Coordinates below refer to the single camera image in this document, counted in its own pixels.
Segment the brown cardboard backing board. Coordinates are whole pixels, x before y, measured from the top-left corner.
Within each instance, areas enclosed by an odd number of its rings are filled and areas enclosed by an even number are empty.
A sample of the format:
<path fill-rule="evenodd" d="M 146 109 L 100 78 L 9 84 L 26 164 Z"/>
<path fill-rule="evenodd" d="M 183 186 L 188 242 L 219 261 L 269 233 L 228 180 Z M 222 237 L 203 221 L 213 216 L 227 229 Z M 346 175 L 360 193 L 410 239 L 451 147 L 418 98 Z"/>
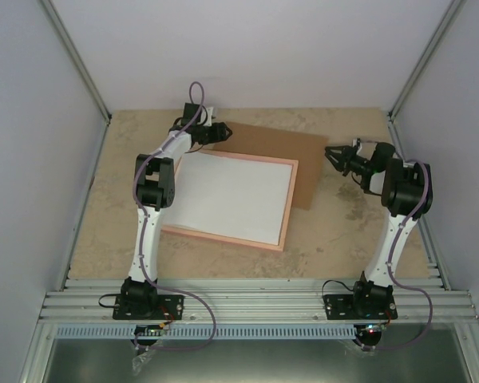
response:
<path fill-rule="evenodd" d="M 292 206 L 303 210 L 311 208 L 323 170 L 327 137 L 236 122 L 228 122 L 227 126 L 232 130 L 232 136 L 215 144 L 214 150 L 296 160 L 298 169 Z"/>

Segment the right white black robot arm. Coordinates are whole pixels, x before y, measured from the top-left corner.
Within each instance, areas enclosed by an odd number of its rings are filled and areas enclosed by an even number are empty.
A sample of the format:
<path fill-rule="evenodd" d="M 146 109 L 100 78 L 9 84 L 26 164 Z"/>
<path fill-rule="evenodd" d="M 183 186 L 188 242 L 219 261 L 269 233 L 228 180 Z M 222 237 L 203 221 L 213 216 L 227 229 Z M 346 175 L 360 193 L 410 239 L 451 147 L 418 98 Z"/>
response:
<path fill-rule="evenodd" d="M 374 257 L 346 294 L 323 293 L 329 320 L 389 320 L 398 317 L 394 301 L 395 271 L 406 240 L 433 202 L 428 164 L 404 161 L 390 143 L 376 142 L 369 159 L 360 155 L 362 141 L 327 146 L 325 157 L 343 176 L 357 176 L 367 195 L 380 198 L 386 209 Z"/>

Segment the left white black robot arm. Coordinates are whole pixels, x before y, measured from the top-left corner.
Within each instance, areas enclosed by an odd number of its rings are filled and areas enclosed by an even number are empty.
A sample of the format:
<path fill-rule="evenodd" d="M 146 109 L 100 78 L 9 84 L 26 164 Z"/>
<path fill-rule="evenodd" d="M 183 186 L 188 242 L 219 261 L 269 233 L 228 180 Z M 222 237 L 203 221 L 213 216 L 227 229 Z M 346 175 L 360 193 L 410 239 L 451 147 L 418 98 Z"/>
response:
<path fill-rule="evenodd" d="M 203 147 L 232 136 L 232 130 L 214 118 L 212 107 L 187 103 L 160 147 L 136 158 L 133 199 L 138 213 L 137 239 L 128 277 L 113 305 L 115 319 L 170 319 L 170 314 L 177 313 L 164 304 L 166 297 L 159 294 L 157 286 L 160 233 L 175 199 L 179 160 L 196 144 Z"/>

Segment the right controller circuit board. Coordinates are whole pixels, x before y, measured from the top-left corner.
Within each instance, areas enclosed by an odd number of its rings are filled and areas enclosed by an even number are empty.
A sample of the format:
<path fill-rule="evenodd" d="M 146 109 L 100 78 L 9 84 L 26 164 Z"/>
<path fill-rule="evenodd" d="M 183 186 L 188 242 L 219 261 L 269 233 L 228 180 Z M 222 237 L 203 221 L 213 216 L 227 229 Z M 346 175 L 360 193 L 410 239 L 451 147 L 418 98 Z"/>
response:
<path fill-rule="evenodd" d="M 386 330 L 388 322 L 372 323 L 372 324 L 362 324 L 358 328 L 359 334 L 374 334 Z"/>

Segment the controller circuit board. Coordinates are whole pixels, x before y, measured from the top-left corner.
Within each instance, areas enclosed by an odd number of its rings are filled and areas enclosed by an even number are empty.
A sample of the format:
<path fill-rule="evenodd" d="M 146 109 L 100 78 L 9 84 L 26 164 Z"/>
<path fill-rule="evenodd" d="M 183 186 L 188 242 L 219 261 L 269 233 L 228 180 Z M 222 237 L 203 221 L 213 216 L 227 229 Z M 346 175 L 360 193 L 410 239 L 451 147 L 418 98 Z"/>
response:
<path fill-rule="evenodd" d="M 358 328 L 359 334 L 374 334 L 386 330 L 388 322 L 372 323 L 372 324 L 362 324 Z"/>
<path fill-rule="evenodd" d="M 162 337 L 170 330 L 170 322 L 158 324 L 139 325 L 135 327 L 133 334 L 135 337 Z"/>

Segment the left controller circuit board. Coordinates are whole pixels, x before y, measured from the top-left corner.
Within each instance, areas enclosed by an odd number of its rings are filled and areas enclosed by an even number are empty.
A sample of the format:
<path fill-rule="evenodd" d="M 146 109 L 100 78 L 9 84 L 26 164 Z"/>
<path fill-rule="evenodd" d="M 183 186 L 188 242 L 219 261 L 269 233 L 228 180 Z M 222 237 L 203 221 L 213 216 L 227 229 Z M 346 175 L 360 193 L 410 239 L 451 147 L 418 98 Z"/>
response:
<path fill-rule="evenodd" d="M 135 327 L 133 334 L 135 337 L 162 337 L 170 330 L 170 322 L 158 324 L 139 325 Z"/>

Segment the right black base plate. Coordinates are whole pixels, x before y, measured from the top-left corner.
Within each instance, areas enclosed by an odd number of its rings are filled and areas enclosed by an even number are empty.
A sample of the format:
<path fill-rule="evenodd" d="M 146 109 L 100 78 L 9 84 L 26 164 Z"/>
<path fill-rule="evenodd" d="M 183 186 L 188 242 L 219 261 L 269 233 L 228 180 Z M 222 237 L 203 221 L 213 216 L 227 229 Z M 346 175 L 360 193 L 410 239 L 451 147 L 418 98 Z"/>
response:
<path fill-rule="evenodd" d="M 353 307 L 353 294 L 323 295 L 324 310 L 328 320 L 385 320 L 397 319 L 398 312 L 394 301 L 387 308 L 368 308 L 360 312 Z"/>

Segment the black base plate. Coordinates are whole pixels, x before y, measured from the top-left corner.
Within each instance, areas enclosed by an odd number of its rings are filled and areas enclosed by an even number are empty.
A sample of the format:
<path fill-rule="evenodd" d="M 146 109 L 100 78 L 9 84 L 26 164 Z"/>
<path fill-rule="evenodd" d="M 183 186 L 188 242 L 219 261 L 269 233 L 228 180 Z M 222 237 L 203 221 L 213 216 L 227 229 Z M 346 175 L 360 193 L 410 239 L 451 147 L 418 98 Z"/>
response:
<path fill-rule="evenodd" d="M 179 294 L 162 294 L 154 299 L 141 300 L 120 296 L 113 307 L 113 319 L 172 322 L 182 319 L 183 308 L 184 296 Z"/>
<path fill-rule="evenodd" d="M 353 307 L 353 294 L 323 295 L 324 310 L 328 320 L 385 320 L 397 319 L 398 312 L 394 301 L 387 308 L 368 308 L 360 312 Z"/>

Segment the left aluminium corner post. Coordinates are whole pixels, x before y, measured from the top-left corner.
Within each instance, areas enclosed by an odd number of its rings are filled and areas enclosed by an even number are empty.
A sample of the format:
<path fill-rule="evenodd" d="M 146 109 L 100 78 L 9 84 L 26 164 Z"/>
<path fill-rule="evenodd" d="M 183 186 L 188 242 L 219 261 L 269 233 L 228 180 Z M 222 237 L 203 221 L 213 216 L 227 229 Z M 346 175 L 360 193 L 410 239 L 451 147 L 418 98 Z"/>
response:
<path fill-rule="evenodd" d="M 96 105 L 105 123 L 109 124 L 112 114 L 105 105 L 104 99 L 95 85 L 95 82 L 93 81 L 89 71 L 87 70 L 86 65 L 83 62 L 83 59 L 81 58 L 81 55 L 79 54 L 78 49 L 69 34 L 69 31 L 66 29 L 56 6 L 51 0 L 39 0 L 38 3 L 48 18 L 49 23 L 53 27 L 53 30 L 61 42 L 64 50 L 66 51 L 70 61 L 72 62 L 73 67 L 76 69 L 79 77 L 82 79 L 89 95 L 93 100 L 93 103 Z"/>

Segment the aluminium corner post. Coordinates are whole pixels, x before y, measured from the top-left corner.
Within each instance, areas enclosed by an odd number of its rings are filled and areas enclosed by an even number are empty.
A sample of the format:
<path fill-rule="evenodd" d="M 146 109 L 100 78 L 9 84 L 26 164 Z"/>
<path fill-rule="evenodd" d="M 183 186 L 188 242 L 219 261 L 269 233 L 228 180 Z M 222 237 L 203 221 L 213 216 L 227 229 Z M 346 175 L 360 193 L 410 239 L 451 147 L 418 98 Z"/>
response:
<path fill-rule="evenodd" d="M 418 58 L 416 65 L 412 69 L 412 72 L 410 73 L 406 83 L 403 85 L 401 92 L 398 94 L 398 97 L 387 113 L 390 121 L 395 121 L 397 115 L 402 111 L 404 104 L 419 82 L 423 73 L 426 71 L 427 66 L 433 59 L 435 53 L 438 51 L 441 43 L 445 39 L 445 36 L 455 23 L 455 20 L 465 4 L 466 0 L 453 0 L 449 2 L 449 5 L 446 7 L 439 23 L 432 32 L 430 39 L 422 51 L 422 54 Z"/>
<path fill-rule="evenodd" d="M 76 69 L 79 77 L 82 79 L 89 95 L 93 100 L 93 103 L 96 105 L 105 123 L 109 124 L 112 114 L 105 105 L 104 99 L 95 85 L 95 82 L 93 81 L 89 71 L 87 70 L 86 65 L 83 62 L 83 59 L 81 58 L 81 55 L 79 54 L 78 49 L 69 34 L 69 31 L 66 29 L 56 6 L 51 0 L 39 0 L 38 3 L 48 18 L 49 23 L 53 27 L 53 30 L 61 42 L 64 50 L 66 51 L 70 61 L 72 62 L 73 67 Z"/>

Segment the right aluminium corner post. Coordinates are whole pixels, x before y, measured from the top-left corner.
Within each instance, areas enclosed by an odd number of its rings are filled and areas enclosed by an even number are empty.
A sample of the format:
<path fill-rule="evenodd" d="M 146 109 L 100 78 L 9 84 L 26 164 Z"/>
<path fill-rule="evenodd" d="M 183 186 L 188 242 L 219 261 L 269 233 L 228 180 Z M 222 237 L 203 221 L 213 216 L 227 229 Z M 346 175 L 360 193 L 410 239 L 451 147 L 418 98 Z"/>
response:
<path fill-rule="evenodd" d="M 426 71 L 427 66 L 433 59 L 435 53 L 438 51 L 441 43 L 445 39 L 445 36 L 455 23 L 455 20 L 465 4 L 466 0 L 453 0 L 449 2 L 449 5 L 446 7 L 439 23 L 432 32 L 430 39 L 422 51 L 422 54 L 418 58 L 416 65 L 412 69 L 412 72 L 410 73 L 406 83 L 403 85 L 401 92 L 398 94 L 398 97 L 387 113 L 390 121 L 395 121 L 397 115 L 402 111 L 404 104 L 419 82 L 423 73 Z"/>

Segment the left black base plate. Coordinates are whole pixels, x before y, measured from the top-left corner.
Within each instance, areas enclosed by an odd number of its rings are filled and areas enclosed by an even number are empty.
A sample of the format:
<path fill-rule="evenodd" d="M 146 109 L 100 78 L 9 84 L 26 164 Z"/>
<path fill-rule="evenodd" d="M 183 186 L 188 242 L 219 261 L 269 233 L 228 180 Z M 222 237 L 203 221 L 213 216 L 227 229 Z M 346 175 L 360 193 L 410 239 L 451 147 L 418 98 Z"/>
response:
<path fill-rule="evenodd" d="M 172 322 L 182 319 L 183 308 L 184 296 L 179 294 L 162 294 L 154 299 L 141 300 L 120 296 L 113 307 L 113 319 Z"/>

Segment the aluminium rail base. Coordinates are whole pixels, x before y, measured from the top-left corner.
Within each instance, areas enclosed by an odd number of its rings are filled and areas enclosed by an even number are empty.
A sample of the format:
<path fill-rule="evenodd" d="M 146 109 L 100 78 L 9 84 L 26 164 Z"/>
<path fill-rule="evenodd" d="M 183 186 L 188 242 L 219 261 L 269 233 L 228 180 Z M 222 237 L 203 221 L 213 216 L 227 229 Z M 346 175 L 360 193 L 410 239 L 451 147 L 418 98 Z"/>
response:
<path fill-rule="evenodd" d="M 436 267 L 429 278 L 401 282 L 395 288 L 397 323 L 477 322 L 479 315 L 467 291 L 448 290 Z M 344 294 L 353 279 L 342 284 L 315 278 L 172 278 L 161 285 L 189 292 L 184 300 L 184 323 L 208 323 L 212 315 L 219 324 L 325 323 L 325 294 Z M 59 291 L 46 294 L 39 314 L 41 322 L 109 323 L 113 320 L 113 294 L 119 279 L 69 279 Z"/>

